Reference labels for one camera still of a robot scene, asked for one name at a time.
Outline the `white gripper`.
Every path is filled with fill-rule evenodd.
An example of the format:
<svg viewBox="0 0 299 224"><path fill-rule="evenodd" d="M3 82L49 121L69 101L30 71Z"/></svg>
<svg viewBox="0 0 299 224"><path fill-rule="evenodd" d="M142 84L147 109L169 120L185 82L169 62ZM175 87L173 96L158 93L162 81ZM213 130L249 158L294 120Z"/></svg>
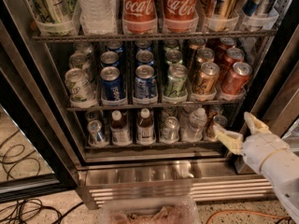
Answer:
<svg viewBox="0 0 299 224"><path fill-rule="evenodd" d="M216 138L233 154L243 152L245 164L257 174L275 167L281 172L283 167L294 166L294 153L286 142L270 133L269 127L250 112L244 113L244 120L252 134L244 143L241 133L227 131L218 125L213 126Z"/></svg>

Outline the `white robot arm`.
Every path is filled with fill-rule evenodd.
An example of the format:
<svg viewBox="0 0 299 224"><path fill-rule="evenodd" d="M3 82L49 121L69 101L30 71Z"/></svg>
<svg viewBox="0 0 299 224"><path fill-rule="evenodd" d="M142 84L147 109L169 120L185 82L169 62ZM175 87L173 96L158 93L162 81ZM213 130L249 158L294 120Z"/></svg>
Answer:
<svg viewBox="0 0 299 224"><path fill-rule="evenodd" d="M292 220L299 224L299 157L269 127L249 112L244 120L250 136L213 126L214 134L233 154L272 186L277 198Z"/></svg>

